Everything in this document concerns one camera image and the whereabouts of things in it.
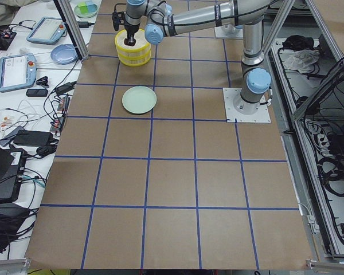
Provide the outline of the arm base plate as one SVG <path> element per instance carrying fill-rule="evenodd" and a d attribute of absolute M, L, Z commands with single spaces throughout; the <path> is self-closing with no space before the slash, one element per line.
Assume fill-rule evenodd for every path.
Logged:
<path fill-rule="evenodd" d="M 220 39 L 243 39 L 243 27 L 233 25 L 223 25 L 214 28 L 215 37 Z"/>
<path fill-rule="evenodd" d="M 247 103 L 241 98 L 241 88 L 223 88 L 226 121 L 229 123 L 271 123 L 266 98 L 259 103 Z"/>

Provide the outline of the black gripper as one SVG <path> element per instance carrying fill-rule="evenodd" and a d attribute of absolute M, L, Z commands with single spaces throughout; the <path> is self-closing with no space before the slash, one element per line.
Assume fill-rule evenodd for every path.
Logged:
<path fill-rule="evenodd" d="M 130 25 L 129 23 L 125 23 L 124 28 L 127 33 L 124 43 L 136 43 L 135 34 L 139 31 L 139 25 Z"/>

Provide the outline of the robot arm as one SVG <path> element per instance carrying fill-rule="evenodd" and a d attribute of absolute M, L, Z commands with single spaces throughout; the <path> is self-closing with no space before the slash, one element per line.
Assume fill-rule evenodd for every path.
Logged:
<path fill-rule="evenodd" d="M 259 66 L 264 60 L 262 20 L 270 1 L 228 1 L 213 6 L 174 14 L 166 1 L 127 1 L 125 11 L 112 15 L 114 28 L 123 25 L 125 43 L 133 46 L 142 17 L 147 23 L 144 36 L 151 44 L 159 44 L 165 37 L 231 24 L 243 27 L 244 50 L 241 57 L 244 86 L 233 100 L 236 111 L 252 115 L 258 111 L 260 100 L 269 89 L 271 77 Z M 257 76 L 268 82 L 256 81 Z"/>

